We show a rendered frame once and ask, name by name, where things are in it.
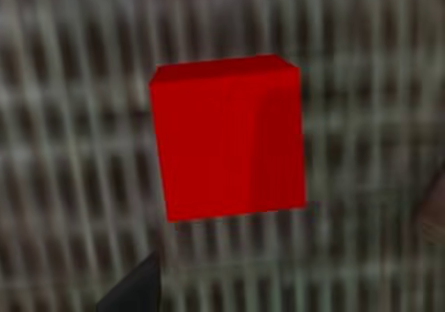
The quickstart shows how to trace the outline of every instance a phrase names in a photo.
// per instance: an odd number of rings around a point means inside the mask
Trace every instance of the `blurry background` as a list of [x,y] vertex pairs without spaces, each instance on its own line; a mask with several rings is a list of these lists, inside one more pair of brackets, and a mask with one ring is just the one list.
[[[444,11],[0,0],[0,311],[94,311],[154,249],[164,311],[445,311],[444,251],[411,218],[445,149]],[[309,205],[176,230],[147,81],[264,52],[302,70]]]

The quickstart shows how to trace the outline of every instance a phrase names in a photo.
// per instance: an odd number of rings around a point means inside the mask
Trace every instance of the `metal grate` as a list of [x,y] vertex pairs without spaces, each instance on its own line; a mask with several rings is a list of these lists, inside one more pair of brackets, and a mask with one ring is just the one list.
[[[164,311],[443,311],[410,224],[442,159],[442,0],[0,0],[0,311],[93,311],[154,248]],[[163,219],[155,65],[303,72],[305,211]]]

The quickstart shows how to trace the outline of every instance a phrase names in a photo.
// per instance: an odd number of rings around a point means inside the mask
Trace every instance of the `striped textured surface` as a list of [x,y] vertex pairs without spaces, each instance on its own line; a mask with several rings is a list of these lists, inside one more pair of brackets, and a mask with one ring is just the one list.
[[[412,205],[441,163],[442,0],[0,0],[0,311],[93,311],[157,249],[164,311],[443,311]],[[163,216],[155,65],[303,74],[309,206]]]

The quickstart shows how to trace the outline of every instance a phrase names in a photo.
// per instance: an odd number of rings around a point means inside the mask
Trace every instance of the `red cube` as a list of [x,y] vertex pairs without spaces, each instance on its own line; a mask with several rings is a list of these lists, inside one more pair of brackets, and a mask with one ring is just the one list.
[[305,205],[297,67],[274,55],[166,65],[149,88],[169,221]]

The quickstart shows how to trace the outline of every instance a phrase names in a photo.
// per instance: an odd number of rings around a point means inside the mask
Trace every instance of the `cube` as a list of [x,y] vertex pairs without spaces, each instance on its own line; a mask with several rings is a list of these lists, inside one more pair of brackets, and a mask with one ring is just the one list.
[[275,55],[166,65],[149,94],[168,221],[305,205],[297,67]]

